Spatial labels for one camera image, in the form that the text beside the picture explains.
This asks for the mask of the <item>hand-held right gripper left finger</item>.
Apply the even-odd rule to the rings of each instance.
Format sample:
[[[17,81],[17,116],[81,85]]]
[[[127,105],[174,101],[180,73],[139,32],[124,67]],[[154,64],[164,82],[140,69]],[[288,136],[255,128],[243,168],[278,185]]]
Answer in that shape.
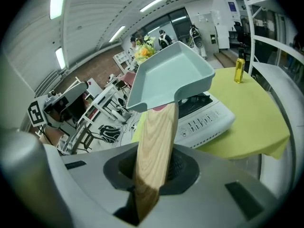
[[[133,228],[139,224],[133,171],[137,143],[76,155],[44,145],[57,191],[75,228]]]

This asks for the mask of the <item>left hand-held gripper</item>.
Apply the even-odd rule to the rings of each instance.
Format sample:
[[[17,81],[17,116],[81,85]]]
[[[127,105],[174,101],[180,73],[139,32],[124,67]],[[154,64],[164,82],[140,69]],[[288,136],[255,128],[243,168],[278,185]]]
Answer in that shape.
[[[47,124],[62,129],[69,120],[78,121],[85,112],[82,95],[88,89],[86,81],[80,82],[63,94],[54,91],[34,98],[28,107],[28,116],[32,126]]]

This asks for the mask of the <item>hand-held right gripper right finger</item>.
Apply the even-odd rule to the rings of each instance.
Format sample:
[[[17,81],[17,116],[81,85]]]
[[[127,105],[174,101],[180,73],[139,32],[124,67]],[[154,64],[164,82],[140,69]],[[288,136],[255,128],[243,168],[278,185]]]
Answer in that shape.
[[[261,228],[292,187],[281,161],[262,157],[260,177],[239,162],[184,146],[178,150],[199,165],[196,182],[183,194],[161,196],[144,228]]]

